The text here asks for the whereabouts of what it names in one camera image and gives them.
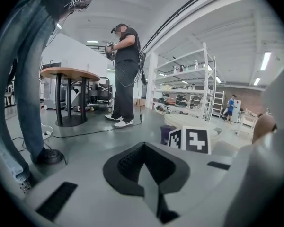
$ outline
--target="black pants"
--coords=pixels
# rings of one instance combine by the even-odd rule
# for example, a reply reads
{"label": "black pants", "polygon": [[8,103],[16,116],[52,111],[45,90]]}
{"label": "black pants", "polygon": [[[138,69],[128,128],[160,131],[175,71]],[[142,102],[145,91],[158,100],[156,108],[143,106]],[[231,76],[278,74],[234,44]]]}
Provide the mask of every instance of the black pants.
{"label": "black pants", "polygon": [[115,105],[112,117],[133,120],[133,87],[138,73],[138,63],[124,60],[115,65]]}

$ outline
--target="man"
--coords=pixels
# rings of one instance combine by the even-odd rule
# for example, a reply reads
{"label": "man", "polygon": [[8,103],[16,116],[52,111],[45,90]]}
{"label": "man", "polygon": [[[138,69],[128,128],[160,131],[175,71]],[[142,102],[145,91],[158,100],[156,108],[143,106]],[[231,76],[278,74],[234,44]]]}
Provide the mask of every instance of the man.
{"label": "man", "polygon": [[116,45],[106,48],[107,53],[117,51],[115,57],[115,104],[112,115],[105,115],[109,120],[119,123],[116,128],[133,125],[133,87],[139,71],[140,41],[137,32],[125,24],[115,28],[120,38]]}
{"label": "man", "polygon": [[18,58],[15,97],[27,150],[35,164],[60,162],[63,159],[60,151],[44,148],[40,120],[39,63],[59,19],[75,9],[88,6],[88,1],[84,1],[69,10],[68,3],[71,1],[20,0],[0,32],[0,154],[23,193],[27,193],[36,182],[9,135],[4,117],[4,91],[11,64],[14,58]]}
{"label": "man", "polygon": [[231,96],[231,99],[228,101],[228,111],[227,111],[227,122],[229,121],[230,122],[230,124],[231,124],[231,117],[232,117],[232,112],[233,112],[233,108],[234,108],[234,106],[235,106],[235,100],[234,100],[234,98],[236,97],[236,95],[232,95]]}

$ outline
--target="controller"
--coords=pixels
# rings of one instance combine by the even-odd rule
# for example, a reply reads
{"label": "controller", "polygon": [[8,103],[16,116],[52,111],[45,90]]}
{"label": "controller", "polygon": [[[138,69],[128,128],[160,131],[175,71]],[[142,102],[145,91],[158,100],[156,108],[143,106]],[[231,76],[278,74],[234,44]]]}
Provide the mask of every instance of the controller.
{"label": "controller", "polygon": [[[107,47],[111,47],[111,48],[113,48],[113,46],[115,45],[115,43],[113,43],[113,42],[108,42],[107,43],[107,46],[105,47],[105,51],[106,51],[106,48]],[[109,59],[109,60],[111,60],[111,61],[113,61],[114,59],[115,59],[115,51],[113,51],[111,54],[110,53],[106,53],[106,57]]]}
{"label": "controller", "polygon": [[86,8],[89,6],[89,4],[92,2],[92,0],[72,0],[69,3],[69,10],[75,10],[78,9],[79,12],[83,12],[86,10]]}

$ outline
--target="bottle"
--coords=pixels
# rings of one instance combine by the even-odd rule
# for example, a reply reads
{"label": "bottle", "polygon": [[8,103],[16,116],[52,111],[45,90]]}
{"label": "bottle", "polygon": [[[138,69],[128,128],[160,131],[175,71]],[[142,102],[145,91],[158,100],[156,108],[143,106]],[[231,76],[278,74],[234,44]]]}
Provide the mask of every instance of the bottle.
{"label": "bottle", "polygon": [[198,60],[195,60],[195,69],[199,69]]}

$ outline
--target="purple object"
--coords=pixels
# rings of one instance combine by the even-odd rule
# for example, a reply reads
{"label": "purple object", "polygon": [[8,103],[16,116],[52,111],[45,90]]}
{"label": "purple object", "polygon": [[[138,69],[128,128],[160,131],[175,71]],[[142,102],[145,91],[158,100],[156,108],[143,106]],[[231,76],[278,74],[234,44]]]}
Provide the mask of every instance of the purple object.
{"label": "purple object", "polygon": [[163,125],[160,128],[161,128],[161,144],[167,145],[169,139],[169,132],[175,130],[176,127],[170,125]]}

